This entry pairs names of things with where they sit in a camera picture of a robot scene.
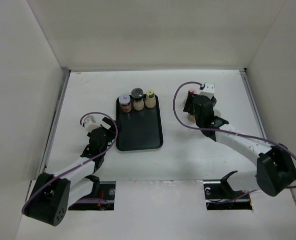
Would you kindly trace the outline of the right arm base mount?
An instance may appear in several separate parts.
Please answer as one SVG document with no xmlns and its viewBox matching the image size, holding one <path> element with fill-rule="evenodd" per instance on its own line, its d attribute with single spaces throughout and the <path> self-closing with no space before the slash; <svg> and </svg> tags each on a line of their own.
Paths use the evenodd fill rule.
<svg viewBox="0 0 296 240">
<path fill-rule="evenodd" d="M 231 171 L 221 179 L 205 180 L 203 182 L 205 205 L 208 211 L 252 210 L 248 190 L 233 190 L 228 179 L 237 173 Z"/>
</svg>

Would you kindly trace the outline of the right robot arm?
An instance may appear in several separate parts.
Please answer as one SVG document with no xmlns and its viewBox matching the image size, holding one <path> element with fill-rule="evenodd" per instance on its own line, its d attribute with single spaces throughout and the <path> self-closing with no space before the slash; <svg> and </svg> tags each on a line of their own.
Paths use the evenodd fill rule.
<svg viewBox="0 0 296 240">
<path fill-rule="evenodd" d="M 251 161 L 256 166 L 256 183 L 267 195 L 278 195 L 296 180 L 296 168 L 285 146 L 236 134 L 227 120 L 215 115 L 209 97 L 188 93 L 183 111 L 195 117 L 203 135 Z"/>
</svg>

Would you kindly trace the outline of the clear-lid pepper grinder bottle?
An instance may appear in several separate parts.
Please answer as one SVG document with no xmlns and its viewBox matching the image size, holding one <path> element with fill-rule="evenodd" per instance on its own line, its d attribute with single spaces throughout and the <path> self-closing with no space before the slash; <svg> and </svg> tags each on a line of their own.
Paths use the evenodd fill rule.
<svg viewBox="0 0 296 240">
<path fill-rule="evenodd" d="M 144 108 L 144 101 L 143 101 L 143 90 L 141 88 L 134 88 L 131 91 L 131 96 L 133 99 L 133 108 L 136 111 L 141 111 Z"/>
</svg>

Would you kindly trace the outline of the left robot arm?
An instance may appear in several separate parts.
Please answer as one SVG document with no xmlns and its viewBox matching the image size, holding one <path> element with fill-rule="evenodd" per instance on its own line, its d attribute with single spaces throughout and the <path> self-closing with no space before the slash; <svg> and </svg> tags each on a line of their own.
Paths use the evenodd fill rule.
<svg viewBox="0 0 296 240">
<path fill-rule="evenodd" d="M 111 203 L 100 193 L 100 179 L 94 173 L 103 164 L 106 152 L 116 143 L 121 125 L 108 115 L 102 120 L 109 127 L 95 124 L 91 115 L 81 119 L 89 143 L 80 158 L 59 172 L 40 174 L 22 207 L 23 215 L 57 226 L 73 205 Z"/>
</svg>

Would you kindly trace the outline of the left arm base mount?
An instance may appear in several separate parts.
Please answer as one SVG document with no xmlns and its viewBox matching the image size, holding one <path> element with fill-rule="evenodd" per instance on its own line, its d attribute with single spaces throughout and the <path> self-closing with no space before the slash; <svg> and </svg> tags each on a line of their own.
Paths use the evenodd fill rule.
<svg viewBox="0 0 296 240">
<path fill-rule="evenodd" d="M 100 181 L 90 175 L 77 183 L 70 191 L 70 211 L 113 211 L 116 196 L 115 181 Z"/>
</svg>

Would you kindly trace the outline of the yellow-cap spice bottle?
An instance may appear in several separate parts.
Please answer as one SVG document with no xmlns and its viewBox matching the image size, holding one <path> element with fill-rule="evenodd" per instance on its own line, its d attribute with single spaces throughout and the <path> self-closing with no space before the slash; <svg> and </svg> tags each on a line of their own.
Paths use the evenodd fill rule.
<svg viewBox="0 0 296 240">
<path fill-rule="evenodd" d="M 156 106 L 155 91 L 150 89 L 146 92 L 145 106 L 152 109 Z"/>
</svg>

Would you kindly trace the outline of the red-label white-lid jar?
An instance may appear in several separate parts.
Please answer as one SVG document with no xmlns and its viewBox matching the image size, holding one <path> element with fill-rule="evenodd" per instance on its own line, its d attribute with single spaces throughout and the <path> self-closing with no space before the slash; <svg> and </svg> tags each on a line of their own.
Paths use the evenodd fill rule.
<svg viewBox="0 0 296 240">
<path fill-rule="evenodd" d="M 122 112 L 129 113 L 132 110 L 131 97 L 128 94 L 119 96 L 118 100 Z"/>
</svg>

